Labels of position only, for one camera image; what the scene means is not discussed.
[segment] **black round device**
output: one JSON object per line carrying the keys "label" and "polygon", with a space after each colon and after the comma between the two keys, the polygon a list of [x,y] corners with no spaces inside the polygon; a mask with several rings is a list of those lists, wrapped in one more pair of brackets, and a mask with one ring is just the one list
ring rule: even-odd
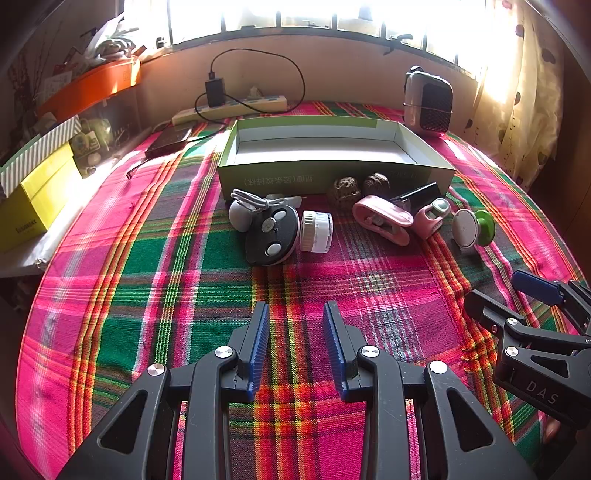
{"label": "black round device", "polygon": [[283,262],[296,247],[300,217],[290,205],[270,206],[252,218],[246,234],[246,260],[268,267]]}

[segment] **power strip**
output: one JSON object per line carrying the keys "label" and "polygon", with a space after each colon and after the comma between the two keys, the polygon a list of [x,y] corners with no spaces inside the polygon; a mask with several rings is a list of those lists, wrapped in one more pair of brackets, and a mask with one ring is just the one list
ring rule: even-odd
{"label": "power strip", "polygon": [[[284,110],[287,110],[287,100],[283,95],[268,96],[259,98],[257,100],[244,100],[244,103],[247,103],[248,105],[252,105],[254,108],[269,113],[282,112]],[[216,106],[213,108],[207,105],[198,106],[197,110],[205,118],[211,120],[220,120],[220,118],[230,118],[233,116],[251,115],[253,113],[256,113],[253,110],[250,110],[248,107],[241,105],[238,102],[235,102],[234,100],[230,100],[229,102],[226,102],[223,105]],[[194,121],[204,121],[203,118],[201,118],[200,116],[198,116],[197,113],[195,113],[194,108],[181,110],[173,117],[173,125],[179,125],[186,122]]]}

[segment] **charger plug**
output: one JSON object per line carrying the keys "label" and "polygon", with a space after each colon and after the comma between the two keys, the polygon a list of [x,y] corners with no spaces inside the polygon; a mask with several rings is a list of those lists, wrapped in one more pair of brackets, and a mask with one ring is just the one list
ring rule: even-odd
{"label": "charger plug", "polygon": [[209,72],[209,80],[205,82],[205,93],[207,104],[212,108],[226,103],[226,89],[223,78],[216,77],[215,73]]}

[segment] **table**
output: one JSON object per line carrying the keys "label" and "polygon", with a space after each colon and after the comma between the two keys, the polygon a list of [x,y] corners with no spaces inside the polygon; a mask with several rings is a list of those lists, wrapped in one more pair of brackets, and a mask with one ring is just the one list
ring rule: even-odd
{"label": "table", "polygon": [[[292,114],[401,120],[399,111],[347,103],[309,102]],[[462,306],[478,288],[533,326],[569,329],[555,307],[510,285],[518,268],[583,280],[534,202],[459,138],[430,139],[457,168],[447,194],[453,211],[485,208],[494,217],[497,233],[488,247],[461,252],[451,218],[427,241],[413,237],[398,247],[352,216],[332,212],[335,236],[327,254],[296,251],[282,264],[251,268],[220,196],[223,135],[149,162],[127,180],[141,153],[133,156],[111,173],[64,238],[21,347],[17,422],[33,465],[55,478],[149,364],[197,361],[248,321],[257,300],[269,303],[270,347],[256,403],[231,409],[236,479],[358,478],[364,405],[343,404],[333,385],[321,324],[327,300],[338,302],[345,322],[361,328],[369,343],[397,359],[446,362],[533,463],[545,416],[493,384],[495,342]],[[304,199],[302,208],[330,211],[324,196]],[[411,459],[416,476],[415,450]]]}

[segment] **window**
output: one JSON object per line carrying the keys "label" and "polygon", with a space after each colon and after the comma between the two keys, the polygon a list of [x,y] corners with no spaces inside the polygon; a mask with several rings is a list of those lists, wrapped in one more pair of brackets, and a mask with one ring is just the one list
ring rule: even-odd
{"label": "window", "polygon": [[[138,4],[147,6],[138,9]],[[179,44],[194,38],[254,28],[299,27],[332,30],[335,35],[355,32],[382,38],[385,42],[410,34],[402,43],[457,64],[471,74],[481,68],[486,33],[485,0],[125,0],[141,11],[157,12],[159,33]],[[168,21],[163,30],[162,18]]]}

